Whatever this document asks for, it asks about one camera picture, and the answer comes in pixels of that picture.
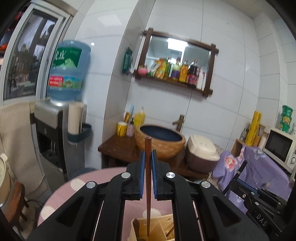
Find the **blue water bottle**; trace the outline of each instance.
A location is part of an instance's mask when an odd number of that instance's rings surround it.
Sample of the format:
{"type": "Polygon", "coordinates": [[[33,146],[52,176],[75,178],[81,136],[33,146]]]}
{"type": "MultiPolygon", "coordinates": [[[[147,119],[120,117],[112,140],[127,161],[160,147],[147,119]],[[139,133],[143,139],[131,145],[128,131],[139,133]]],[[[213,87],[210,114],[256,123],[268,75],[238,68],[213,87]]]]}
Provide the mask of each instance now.
{"type": "Polygon", "coordinates": [[[52,102],[73,101],[80,94],[90,52],[88,45],[78,41],[58,43],[47,85],[47,95],[52,102]]]}

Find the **beige towel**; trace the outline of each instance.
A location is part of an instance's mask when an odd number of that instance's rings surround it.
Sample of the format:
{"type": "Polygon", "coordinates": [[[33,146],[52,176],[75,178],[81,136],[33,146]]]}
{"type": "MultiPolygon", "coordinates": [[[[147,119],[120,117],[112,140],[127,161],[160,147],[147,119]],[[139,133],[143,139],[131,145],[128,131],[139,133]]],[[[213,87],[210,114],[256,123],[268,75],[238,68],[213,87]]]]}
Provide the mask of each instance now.
{"type": "Polygon", "coordinates": [[[47,189],[47,185],[42,181],[36,189],[42,173],[34,150],[29,102],[0,107],[0,137],[17,181],[24,184],[27,194],[33,191],[27,198],[37,198],[47,189]]]}

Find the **wooden basin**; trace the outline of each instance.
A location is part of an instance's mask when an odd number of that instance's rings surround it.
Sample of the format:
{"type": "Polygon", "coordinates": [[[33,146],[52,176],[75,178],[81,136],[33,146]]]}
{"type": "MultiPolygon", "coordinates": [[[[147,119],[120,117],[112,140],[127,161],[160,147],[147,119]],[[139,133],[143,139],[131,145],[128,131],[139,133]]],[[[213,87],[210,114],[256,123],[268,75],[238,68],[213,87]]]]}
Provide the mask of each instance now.
{"type": "Polygon", "coordinates": [[[136,128],[135,139],[140,150],[145,150],[145,137],[152,137],[152,150],[157,157],[169,159],[176,156],[184,147],[186,138],[179,132],[162,126],[144,124],[136,128]]]}

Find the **wooden stool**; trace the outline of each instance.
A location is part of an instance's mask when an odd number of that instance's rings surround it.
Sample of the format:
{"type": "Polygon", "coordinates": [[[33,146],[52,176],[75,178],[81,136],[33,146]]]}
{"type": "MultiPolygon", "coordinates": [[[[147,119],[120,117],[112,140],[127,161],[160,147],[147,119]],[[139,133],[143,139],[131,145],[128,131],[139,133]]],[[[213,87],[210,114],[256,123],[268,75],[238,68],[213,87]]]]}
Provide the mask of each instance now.
{"type": "Polygon", "coordinates": [[[16,226],[20,231],[23,231],[19,223],[20,216],[27,221],[27,217],[22,213],[22,209],[29,207],[28,203],[25,200],[25,186],[22,183],[16,182],[15,192],[13,194],[13,199],[8,206],[8,209],[5,212],[5,217],[7,221],[16,226]]]}

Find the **tile wall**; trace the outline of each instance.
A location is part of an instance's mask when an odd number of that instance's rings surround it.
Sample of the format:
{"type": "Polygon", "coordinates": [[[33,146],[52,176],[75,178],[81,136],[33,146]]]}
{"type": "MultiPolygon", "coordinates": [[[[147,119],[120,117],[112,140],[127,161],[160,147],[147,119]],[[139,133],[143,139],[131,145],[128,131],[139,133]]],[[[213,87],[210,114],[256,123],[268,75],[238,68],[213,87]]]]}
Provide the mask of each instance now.
{"type": "Polygon", "coordinates": [[[253,20],[219,0],[156,0],[146,29],[168,32],[208,44],[215,43],[211,83],[207,99],[189,89],[152,80],[131,80],[125,111],[144,107],[145,123],[169,128],[185,115],[182,134],[201,134],[222,148],[231,149],[252,119],[260,85],[259,46],[253,20]]]}
{"type": "Polygon", "coordinates": [[[64,39],[75,39],[91,47],[91,61],[84,78],[82,101],[87,104],[86,121],[92,135],[85,143],[86,167],[101,168],[98,146],[102,143],[105,107],[117,53],[138,0],[76,0],[78,9],[64,39]]]}
{"type": "Polygon", "coordinates": [[[292,122],[296,122],[296,41],[282,19],[275,21],[274,24],[279,33],[284,52],[284,62],[287,67],[287,105],[294,110],[292,122]]]}
{"type": "Polygon", "coordinates": [[[122,119],[131,76],[121,74],[127,47],[134,58],[141,43],[154,0],[75,0],[78,10],[64,40],[75,39],[91,47],[91,61],[84,79],[82,101],[92,135],[85,143],[86,167],[101,168],[97,148],[116,132],[122,119]]]}
{"type": "Polygon", "coordinates": [[[277,25],[261,13],[254,19],[260,54],[260,88],[257,110],[261,124],[278,127],[282,105],[287,104],[288,78],[277,25]]]}

